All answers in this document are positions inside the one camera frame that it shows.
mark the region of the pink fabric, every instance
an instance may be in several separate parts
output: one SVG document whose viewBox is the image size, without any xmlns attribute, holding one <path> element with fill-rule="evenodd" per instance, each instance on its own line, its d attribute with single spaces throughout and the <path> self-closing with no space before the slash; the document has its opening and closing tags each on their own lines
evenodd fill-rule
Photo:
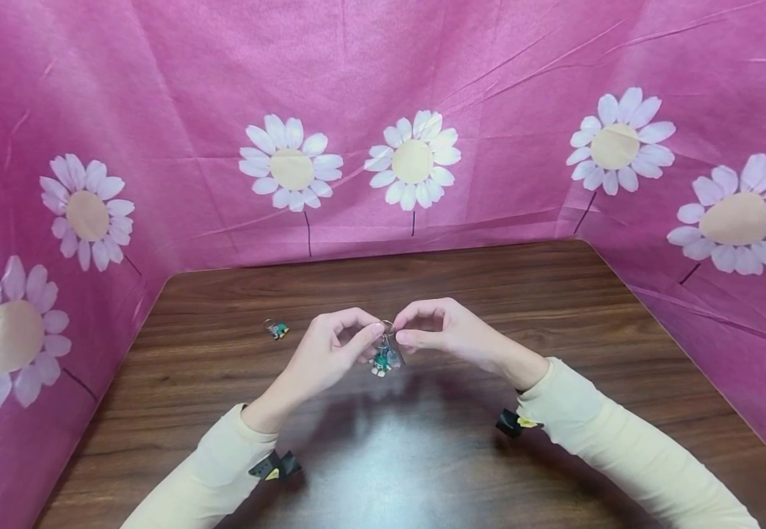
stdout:
<svg viewBox="0 0 766 529">
<path fill-rule="evenodd" d="M 676 161 L 635 193 L 594 195 L 571 180 L 568 141 L 628 87 L 661 98 Z M 364 163 L 422 109 L 456 129 L 461 161 L 413 234 Z M 342 156 L 320 208 L 275 209 L 239 172 L 245 129 L 270 113 Z M 104 393 L 187 270 L 576 235 L 766 441 L 766 269 L 693 271 L 666 239 L 695 179 L 762 152 L 766 1 L 0 0 L 0 277 L 13 255 L 44 265 L 72 342 L 71 375 L 0 408 L 0 528 L 38 515 L 95 408 L 78 381 Z M 136 207 L 126 259 L 104 272 L 60 253 L 39 199 L 65 154 L 105 163 Z"/>
</svg>

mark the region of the cream sleeve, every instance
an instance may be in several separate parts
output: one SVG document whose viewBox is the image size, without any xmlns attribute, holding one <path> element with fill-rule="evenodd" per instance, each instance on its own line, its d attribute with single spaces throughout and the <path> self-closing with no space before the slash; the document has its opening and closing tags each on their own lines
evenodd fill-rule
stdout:
<svg viewBox="0 0 766 529">
<path fill-rule="evenodd" d="M 518 398 L 518 415 L 615 481 L 667 528 L 743 529 L 758 523 L 700 461 L 624 410 L 564 362 Z"/>
<path fill-rule="evenodd" d="M 277 434 L 251 430 L 234 406 L 200 439 L 123 523 L 122 529 L 211 529 L 253 491 L 248 474 L 271 453 Z"/>
</svg>

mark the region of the left hand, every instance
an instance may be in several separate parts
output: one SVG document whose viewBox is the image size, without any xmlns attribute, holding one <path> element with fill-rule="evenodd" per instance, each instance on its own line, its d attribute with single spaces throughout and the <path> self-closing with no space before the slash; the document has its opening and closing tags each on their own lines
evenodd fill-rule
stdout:
<svg viewBox="0 0 766 529">
<path fill-rule="evenodd" d="M 378 318 L 359 308 L 313 319 L 286 369 L 242 411 L 245 424 L 277 432 L 296 406 L 339 382 L 360 356 L 368 355 L 384 330 Z"/>
</svg>

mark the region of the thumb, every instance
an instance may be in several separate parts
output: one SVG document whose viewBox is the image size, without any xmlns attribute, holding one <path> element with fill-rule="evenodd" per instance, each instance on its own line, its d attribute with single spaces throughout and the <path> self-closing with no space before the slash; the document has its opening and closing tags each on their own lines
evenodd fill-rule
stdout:
<svg viewBox="0 0 766 529">
<path fill-rule="evenodd" d="M 427 333 L 427 331 L 417 331 L 406 329 L 398 332 L 397 343 L 406 347 L 415 347 L 415 349 L 444 349 L 443 333 Z"/>
<path fill-rule="evenodd" d="M 365 351 L 377 338 L 383 335 L 384 330 L 384 324 L 372 323 L 356 333 L 347 344 L 344 344 L 342 351 L 350 357 L 350 361 L 355 361 L 362 354 L 362 351 Z"/>
</svg>

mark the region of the hand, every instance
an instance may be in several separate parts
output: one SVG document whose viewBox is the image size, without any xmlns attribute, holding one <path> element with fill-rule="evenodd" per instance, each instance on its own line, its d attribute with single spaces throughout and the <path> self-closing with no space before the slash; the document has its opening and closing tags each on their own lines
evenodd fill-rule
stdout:
<svg viewBox="0 0 766 529">
<path fill-rule="evenodd" d="M 436 349 L 506 378 L 526 391 L 542 379 L 549 363 L 489 327 L 456 300 L 413 301 L 394 318 L 396 338 L 407 355 Z"/>
<path fill-rule="evenodd" d="M 385 330 L 359 308 L 322 314 L 309 324 L 289 365 L 258 399 L 242 411 L 248 427 L 275 433 L 300 403 L 339 382 Z"/>
</svg>

